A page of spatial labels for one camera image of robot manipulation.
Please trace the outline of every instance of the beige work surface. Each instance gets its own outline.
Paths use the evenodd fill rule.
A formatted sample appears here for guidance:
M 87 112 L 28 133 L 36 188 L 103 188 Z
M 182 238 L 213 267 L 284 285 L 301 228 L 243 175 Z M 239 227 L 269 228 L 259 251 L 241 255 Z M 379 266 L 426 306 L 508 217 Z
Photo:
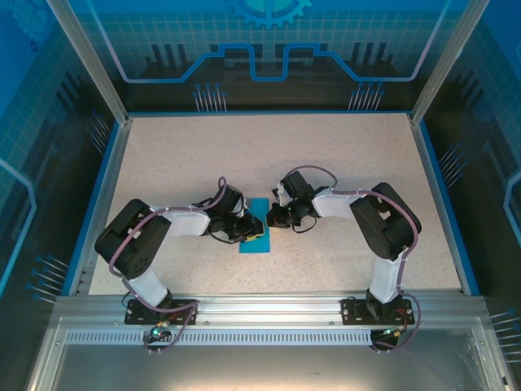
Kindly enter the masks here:
M 422 233 L 405 288 L 459 288 L 449 247 L 405 114 L 189 116 L 134 120 L 109 221 L 133 198 L 187 206 L 217 192 L 217 179 L 246 197 L 297 165 L 335 173 L 339 190 L 390 183 L 418 215 Z M 305 170 L 315 187 L 327 175 Z M 270 229 L 271 252 L 242 254 L 211 237 L 167 238 L 153 267 L 172 292 L 247 293 L 366 289 L 374 254 L 354 220 L 323 218 L 308 233 Z M 99 258 L 91 294 L 124 293 Z

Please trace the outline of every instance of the blue block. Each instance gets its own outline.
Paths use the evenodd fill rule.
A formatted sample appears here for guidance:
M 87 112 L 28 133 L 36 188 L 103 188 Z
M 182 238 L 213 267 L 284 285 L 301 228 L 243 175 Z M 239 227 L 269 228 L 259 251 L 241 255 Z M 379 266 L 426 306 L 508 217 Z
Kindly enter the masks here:
M 239 252 L 242 254 L 269 253 L 269 228 L 266 224 L 266 215 L 269 212 L 269 200 L 267 198 L 252 198 L 250 213 L 264 224 L 264 235 L 251 242 L 239 243 Z

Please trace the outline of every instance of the black mounting plate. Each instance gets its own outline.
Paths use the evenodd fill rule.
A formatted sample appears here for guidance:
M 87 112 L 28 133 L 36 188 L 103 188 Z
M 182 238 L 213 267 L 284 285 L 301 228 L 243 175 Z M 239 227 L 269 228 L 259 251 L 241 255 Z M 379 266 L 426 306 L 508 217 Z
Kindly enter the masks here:
M 190 304 L 193 300 L 172 300 L 170 308 L 181 307 L 186 304 Z M 180 311 L 177 316 L 170 319 L 171 325 L 182 325 L 184 324 L 186 317 L 190 314 L 190 308 L 187 310 Z M 194 325 L 197 313 L 192 315 L 188 325 Z M 127 305 L 127 312 L 125 314 L 125 324 L 146 324 L 156 325 L 162 319 L 160 314 L 150 311 L 147 307 L 141 304 L 137 299 L 132 299 Z
M 407 325 L 414 324 L 413 307 L 410 300 L 400 299 L 393 301 L 391 315 L 381 321 L 376 320 L 367 309 L 366 299 L 357 299 L 349 297 L 340 301 L 340 313 L 342 314 L 342 323 L 344 326 L 361 326 L 361 325 L 388 325 L 401 326 L 404 319 L 397 310 L 405 310 L 407 312 Z

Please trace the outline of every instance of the transparent acrylic wall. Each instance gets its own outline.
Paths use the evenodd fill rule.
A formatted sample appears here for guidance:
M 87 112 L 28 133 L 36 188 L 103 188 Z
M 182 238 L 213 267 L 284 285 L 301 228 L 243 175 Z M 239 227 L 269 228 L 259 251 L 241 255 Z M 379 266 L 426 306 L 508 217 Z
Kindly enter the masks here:
M 467 0 L 73 0 L 131 112 L 409 110 Z
M 114 118 L 45 2 L 0 2 L 0 56 L 0 377 L 8 390 L 22 389 L 32 370 Z
M 521 311 L 521 3 L 491 0 L 425 124 L 491 315 Z M 519 359 L 512 314 L 497 321 Z M 519 363 L 512 368 L 521 380 Z

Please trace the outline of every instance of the gear logo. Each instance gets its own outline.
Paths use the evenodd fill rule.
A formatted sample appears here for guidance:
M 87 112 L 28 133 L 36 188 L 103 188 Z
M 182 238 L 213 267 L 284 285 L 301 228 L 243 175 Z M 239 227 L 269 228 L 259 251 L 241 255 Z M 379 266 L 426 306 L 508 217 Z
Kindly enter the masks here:
M 46 30 L 49 21 L 45 0 L 0 0 L 0 11 L 10 11 L 32 40 Z
M 311 7 L 310 0 L 230 0 L 235 16 L 244 23 L 253 23 L 256 29 L 265 26 L 280 29 L 285 23 L 293 23 L 297 16 L 304 15 L 304 9 Z

